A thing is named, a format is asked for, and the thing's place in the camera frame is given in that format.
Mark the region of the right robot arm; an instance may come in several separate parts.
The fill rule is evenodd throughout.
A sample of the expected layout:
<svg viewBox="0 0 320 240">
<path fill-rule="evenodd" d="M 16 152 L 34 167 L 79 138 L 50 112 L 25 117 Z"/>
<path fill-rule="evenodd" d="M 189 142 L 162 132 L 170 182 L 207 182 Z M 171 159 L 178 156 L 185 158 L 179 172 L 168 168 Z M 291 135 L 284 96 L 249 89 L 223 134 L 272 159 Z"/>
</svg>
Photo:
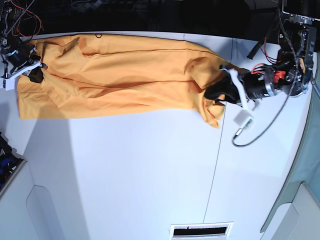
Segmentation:
<svg viewBox="0 0 320 240">
<path fill-rule="evenodd" d="M 23 41 L 19 25 L 24 16 L 35 19 L 35 29 L 42 30 L 41 19 L 30 8 L 34 0 L 27 0 L 26 6 L 21 6 L 13 0 L 0 2 L 0 63 L 3 73 L 0 74 L 0 87 L 11 90 L 15 87 L 15 79 L 26 76 L 33 83 L 40 84 L 44 77 L 42 69 L 47 66 L 36 55 L 36 46 Z"/>
</svg>

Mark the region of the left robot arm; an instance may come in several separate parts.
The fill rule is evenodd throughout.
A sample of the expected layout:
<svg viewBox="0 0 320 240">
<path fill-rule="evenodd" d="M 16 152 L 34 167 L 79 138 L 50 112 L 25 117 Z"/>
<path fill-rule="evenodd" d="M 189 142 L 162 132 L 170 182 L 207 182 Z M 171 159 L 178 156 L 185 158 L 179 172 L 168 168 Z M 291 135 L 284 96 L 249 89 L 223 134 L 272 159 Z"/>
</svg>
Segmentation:
<svg viewBox="0 0 320 240">
<path fill-rule="evenodd" d="M 317 29 L 320 19 L 318 0 L 279 1 L 273 20 L 263 38 L 247 55 L 253 59 L 262 50 L 268 63 L 238 72 L 245 100 L 260 100 L 284 92 L 298 96 L 312 81 Z"/>
</svg>

